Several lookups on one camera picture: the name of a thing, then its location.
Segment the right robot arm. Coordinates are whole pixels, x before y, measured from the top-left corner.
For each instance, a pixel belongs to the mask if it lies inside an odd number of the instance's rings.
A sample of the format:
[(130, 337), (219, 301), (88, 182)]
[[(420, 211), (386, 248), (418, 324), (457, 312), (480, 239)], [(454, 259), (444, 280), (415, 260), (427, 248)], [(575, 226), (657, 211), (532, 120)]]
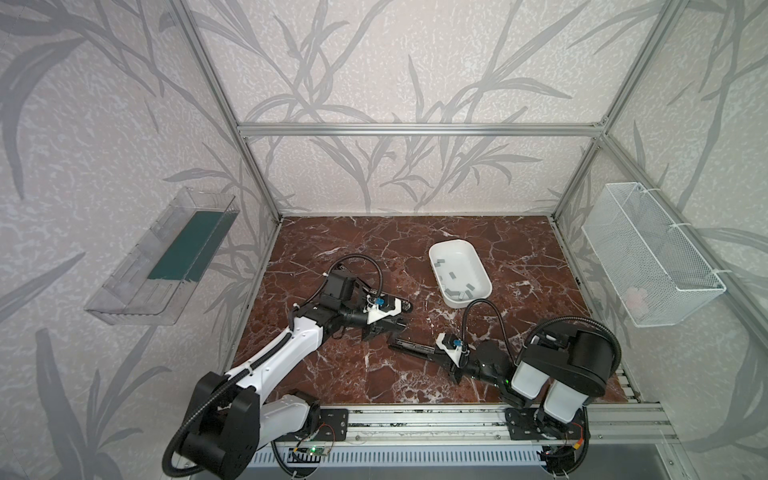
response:
[(565, 425), (582, 407), (605, 395), (622, 350), (616, 336), (599, 322), (565, 316), (534, 327), (515, 355), (492, 341), (472, 349), (453, 334), (441, 334), (435, 357), (455, 382), (470, 377), (491, 384), (515, 408), (530, 407), (546, 389), (540, 416)]

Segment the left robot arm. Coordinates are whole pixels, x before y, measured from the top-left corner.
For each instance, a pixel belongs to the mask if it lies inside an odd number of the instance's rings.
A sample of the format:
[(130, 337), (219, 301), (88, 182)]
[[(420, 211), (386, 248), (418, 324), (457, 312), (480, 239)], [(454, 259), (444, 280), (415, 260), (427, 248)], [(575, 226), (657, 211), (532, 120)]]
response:
[(294, 306), (288, 327), (262, 350), (224, 374), (209, 372), (195, 385), (179, 429), (163, 454), (163, 473), (182, 478), (207, 471), (236, 479), (265, 445), (318, 428), (318, 406), (303, 393), (271, 402), (278, 384), (335, 333), (358, 329), (364, 341), (399, 333), (409, 301), (373, 290), (346, 270), (326, 274), (318, 291)]

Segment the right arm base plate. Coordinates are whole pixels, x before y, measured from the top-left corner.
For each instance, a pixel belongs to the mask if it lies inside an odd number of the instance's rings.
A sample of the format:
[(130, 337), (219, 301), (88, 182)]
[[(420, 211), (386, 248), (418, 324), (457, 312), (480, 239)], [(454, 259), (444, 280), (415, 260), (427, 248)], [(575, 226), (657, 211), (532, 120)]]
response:
[(583, 443), (589, 437), (584, 409), (564, 423), (548, 416), (542, 408), (506, 408), (504, 421), (511, 440)]

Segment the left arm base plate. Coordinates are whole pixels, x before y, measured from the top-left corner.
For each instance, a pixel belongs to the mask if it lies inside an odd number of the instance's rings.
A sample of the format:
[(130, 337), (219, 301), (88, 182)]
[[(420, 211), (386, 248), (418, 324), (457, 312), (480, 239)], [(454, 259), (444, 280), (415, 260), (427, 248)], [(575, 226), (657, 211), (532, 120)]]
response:
[(295, 440), (344, 441), (349, 427), (350, 411), (346, 408), (311, 410), (300, 430), (290, 435)]

